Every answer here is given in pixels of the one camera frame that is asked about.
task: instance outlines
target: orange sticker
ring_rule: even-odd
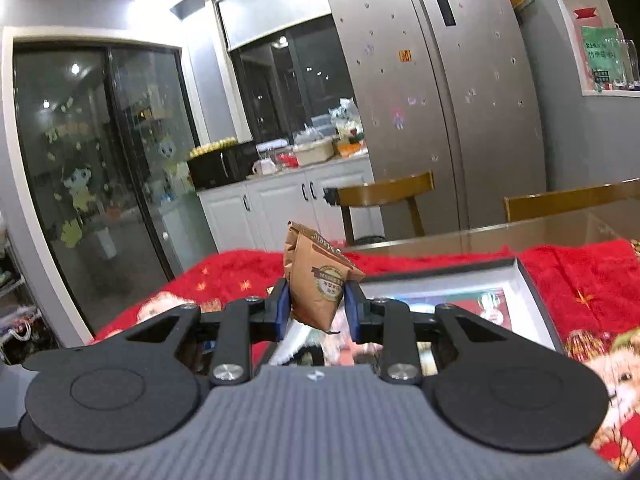
[[[411,51],[410,50],[400,50],[398,51],[398,56],[400,56],[400,61],[406,63],[411,61]]]

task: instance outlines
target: table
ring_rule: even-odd
[[[580,247],[619,238],[640,240],[640,200],[621,200],[511,224],[382,242],[350,250],[408,257],[489,253],[504,247],[517,253],[545,244]]]

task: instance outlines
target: green sign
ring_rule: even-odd
[[[620,42],[615,28],[580,27],[582,45],[598,90],[604,83],[624,85]]]

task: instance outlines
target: brown paper bag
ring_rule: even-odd
[[[295,222],[289,222],[284,244],[284,274],[294,319],[325,332],[342,300],[344,282],[364,278],[364,273],[318,232]]]

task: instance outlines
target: screw head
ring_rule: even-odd
[[[240,365],[225,363],[213,368],[213,376],[221,381],[235,381],[242,376],[244,368]]]
[[[317,383],[318,381],[322,381],[322,379],[324,379],[324,372],[321,372],[320,370],[315,370],[310,374],[307,374],[306,378],[309,379],[310,381]]]
[[[400,381],[408,381],[418,375],[418,368],[405,363],[396,363],[391,365],[387,370],[389,377]]]

